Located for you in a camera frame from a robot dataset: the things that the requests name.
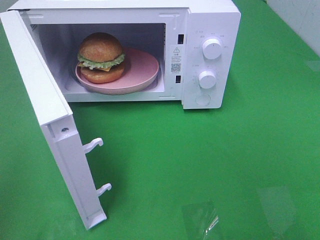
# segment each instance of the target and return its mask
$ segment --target white wall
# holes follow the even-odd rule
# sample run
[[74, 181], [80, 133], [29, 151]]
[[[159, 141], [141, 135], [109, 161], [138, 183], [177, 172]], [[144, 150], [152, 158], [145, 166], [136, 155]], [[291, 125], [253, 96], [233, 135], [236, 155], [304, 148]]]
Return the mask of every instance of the white wall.
[[267, 0], [267, 4], [320, 57], [320, 0]]
[[5, 12], [11, 7], [17, 0], [0, 0], [0, 13]]

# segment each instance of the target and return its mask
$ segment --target control knob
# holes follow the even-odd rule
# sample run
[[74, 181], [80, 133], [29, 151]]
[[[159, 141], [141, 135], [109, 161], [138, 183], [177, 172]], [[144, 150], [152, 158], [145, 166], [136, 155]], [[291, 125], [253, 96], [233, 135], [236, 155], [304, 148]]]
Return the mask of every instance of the control knob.
[[212, 71], [203, 71], [199, 74], [199, 85], [203, 89], [210, 89], [216, 85], [217, 79]]
[[216, 59], [222, 53], [222, 43], [215, 37], [210, 38], [203, 43], [202, 52], [206, 59]]

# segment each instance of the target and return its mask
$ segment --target green surface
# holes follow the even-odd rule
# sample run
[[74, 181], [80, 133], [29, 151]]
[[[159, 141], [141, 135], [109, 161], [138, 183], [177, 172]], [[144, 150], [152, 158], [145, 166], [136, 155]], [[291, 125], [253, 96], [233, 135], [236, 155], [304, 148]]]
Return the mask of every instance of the green surface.
[[97, 188], [112, 183], [108, 220], [89, 231], [0, 28], [0, 239], [320, 239], [320, 72], [307, 65], [319, 58], [263, 1], [235, 3], [222, 108], [70, 104], [82, 142], [104, 140], [87, 155]]

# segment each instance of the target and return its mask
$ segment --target hamburger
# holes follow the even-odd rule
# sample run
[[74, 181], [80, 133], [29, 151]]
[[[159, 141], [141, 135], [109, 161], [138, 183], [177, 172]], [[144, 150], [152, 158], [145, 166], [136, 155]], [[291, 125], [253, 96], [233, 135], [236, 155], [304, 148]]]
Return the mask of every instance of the hamburger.
[[81, 74], [95, 84], [119, 79], [125, 69], [125, 53], [118, 39], [105, 32], [87, 36], [81, 43], [77, 58]]

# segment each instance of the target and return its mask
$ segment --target cheese slice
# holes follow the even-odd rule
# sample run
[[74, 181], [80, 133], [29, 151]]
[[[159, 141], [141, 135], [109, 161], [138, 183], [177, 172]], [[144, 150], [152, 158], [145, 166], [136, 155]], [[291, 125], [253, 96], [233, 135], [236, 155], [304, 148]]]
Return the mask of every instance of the cheese slice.
[[[84, 65], [82, 64], [82, 62], [79, 62], [79, 63], [78, 63], [78, 67], [87, 68], [86, 66], [84, 66]], [[94, 69], [98, 69], [98, 70], [102, 70], [102, 71], [105, 71], [105, 72], [109, 72], [111, 68], [112, 68], [112, 67], [110, 66], [110, 67], [108, 67], [108, 68], [95, 67]]]

